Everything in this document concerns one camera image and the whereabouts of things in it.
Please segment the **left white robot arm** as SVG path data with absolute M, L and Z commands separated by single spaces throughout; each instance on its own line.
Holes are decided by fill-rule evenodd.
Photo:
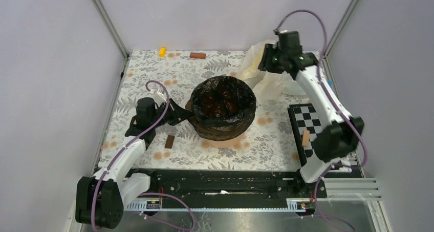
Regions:
M 145 97 L 137 102 L 136 114 L 125 133 L 121 149 L 108 166 L 77 183 L 75 220 L 95 229 L 117 227 L 124 209 L 140 194 L 151 197 L 159 189 L 158 182 L 147 174 L 127 177 L 134 162 L 145 153 L 156 136 L 156 128 L 174 126 L 192 116 L 172 99 L 158 105 Z

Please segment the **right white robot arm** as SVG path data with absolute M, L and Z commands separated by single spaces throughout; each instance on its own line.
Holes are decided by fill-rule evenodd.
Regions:
M 269 73 L 289 74 L 304 90 L 319 117 L 322 130 L 311 143 L 313 155 L 299 170 L 294 182 L 300 197 L 314 190 L 315 182 L 326 169 L 356 150 L 361 143 L 364 121 L 354 117 L 341 104 L 328 85 L 320 62 L 313 53 L 304 53 L 297 31 L 274 30 L 278 41 L 266 44 L 258 69 Z

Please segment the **translucent white trash bag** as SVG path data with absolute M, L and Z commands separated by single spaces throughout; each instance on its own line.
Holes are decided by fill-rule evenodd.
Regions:
M 246 83 L 253 91 L 257 104 L 269 100 L 278 100 L 282 94 L 290 96 L 305 96 L 301 86 L 293 80 L 290 74 L 271 73 L 258 69 L 266 44 L 274 45 L 276 40 L 267 39 L 252 45 L 236 73 L 236 78 Z

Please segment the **black trash bag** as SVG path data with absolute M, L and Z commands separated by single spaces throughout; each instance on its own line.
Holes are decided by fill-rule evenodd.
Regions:
M 256 96 L 242 80 L 214 76 L 198 84 L 185 109 L 199 137 L 227 141 L 245 133 L 255 119 Z

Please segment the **orange plastic trash bin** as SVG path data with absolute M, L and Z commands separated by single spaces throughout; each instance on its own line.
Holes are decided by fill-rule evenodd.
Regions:
M 191 100 L 186 109 L 193 113 L 188 122 L 198 136 L 214 147 L 231 147 L 239 143 L 255 116 L 255 111 L 247 114 L 241 111 L 229 118 L 200 117 L 200 110 L 194 108 Z

